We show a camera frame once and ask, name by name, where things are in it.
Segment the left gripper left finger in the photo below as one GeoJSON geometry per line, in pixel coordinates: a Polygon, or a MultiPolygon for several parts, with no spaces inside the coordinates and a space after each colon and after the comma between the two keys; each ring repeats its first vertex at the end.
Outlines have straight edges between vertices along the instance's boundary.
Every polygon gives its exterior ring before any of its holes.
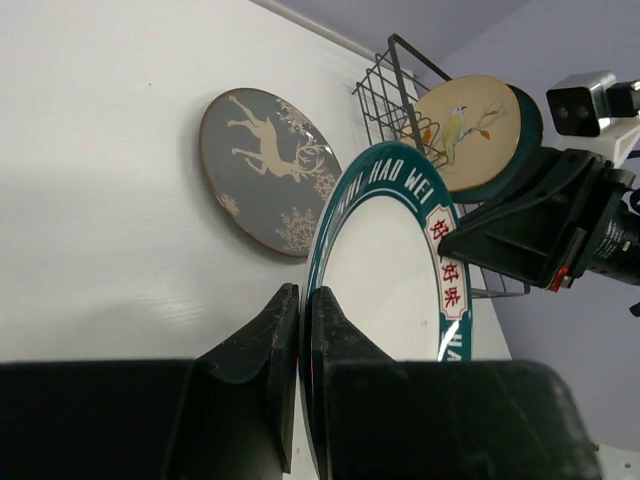
{"type": "Polygon", "coordinates": [[[298,326],[298,287],[284,284],[253,320],[198,360],[194,474],[291,471],[298,326]]]}

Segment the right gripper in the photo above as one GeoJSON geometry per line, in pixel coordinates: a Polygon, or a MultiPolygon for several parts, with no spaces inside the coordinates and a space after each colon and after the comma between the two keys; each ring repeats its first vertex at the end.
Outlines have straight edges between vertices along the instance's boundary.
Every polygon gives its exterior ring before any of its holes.
{"type": "Polygon", "coordinates": [[[540,147],[438,252],[538,288],[569,288],[586,271],[637,286],[635,180],[595,153],[540,147]]]}

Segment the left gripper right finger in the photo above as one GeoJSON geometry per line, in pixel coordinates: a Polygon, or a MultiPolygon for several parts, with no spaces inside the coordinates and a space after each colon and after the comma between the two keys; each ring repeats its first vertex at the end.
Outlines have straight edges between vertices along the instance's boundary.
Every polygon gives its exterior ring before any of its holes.
{"type": "Polygon", "coordinates": [[[344,314],[311,294],[311,442],[322,475],[397,475],[400,365],[344,314]]]}

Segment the white plate teal rim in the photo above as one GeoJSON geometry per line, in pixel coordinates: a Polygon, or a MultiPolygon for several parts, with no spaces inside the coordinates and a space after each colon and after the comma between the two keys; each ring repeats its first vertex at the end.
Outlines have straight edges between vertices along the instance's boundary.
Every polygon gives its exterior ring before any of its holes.
{"type": "Polygon", "coordinates": [[[316,471],[327,475],[312,354],[312,294],[327,287],[358,330],[395,360],[472,357],[466,263],[439,254],[459,218],[439,173],[415,148],[383,142],[341,174],[317,222],[301,299],[299,375],[316,471]]]}

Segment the dark blue glazed plate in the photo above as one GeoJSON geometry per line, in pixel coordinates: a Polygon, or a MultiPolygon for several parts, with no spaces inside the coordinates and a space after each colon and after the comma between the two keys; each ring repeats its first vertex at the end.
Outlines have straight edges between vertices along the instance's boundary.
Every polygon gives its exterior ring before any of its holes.
{"type": "Polygon", "coordinates": [[[509,84],[502,84],[496,93],[498,97],[483,107],[476,125],[456,144],[450,192],[459,204],[496,197],[541,145],[542,116],[531,96],[509,84]]]}

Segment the beige bird plate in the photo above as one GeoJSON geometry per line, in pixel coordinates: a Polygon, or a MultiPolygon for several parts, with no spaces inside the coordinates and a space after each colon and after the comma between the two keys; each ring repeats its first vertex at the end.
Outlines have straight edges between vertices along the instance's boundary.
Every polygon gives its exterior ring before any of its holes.
{"type": "Polygon", "coordinates": [[[412,104],[401,141],[422,141],[427,159],[451,193],[495,180],[522,139],[524,121],[514,90],[487,75],[446,81],[412,104]]]}

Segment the grey deer plate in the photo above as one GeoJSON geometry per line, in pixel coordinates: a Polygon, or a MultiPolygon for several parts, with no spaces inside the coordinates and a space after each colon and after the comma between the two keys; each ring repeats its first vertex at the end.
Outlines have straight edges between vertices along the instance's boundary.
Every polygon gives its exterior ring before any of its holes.
{"type": "Polygon", "coordinates": [[[342,173],[311,120],[275,94],[235,88],[205,110],[198,147],[215,198],[239,228],[272,251],[306,257],[342,173]]]}

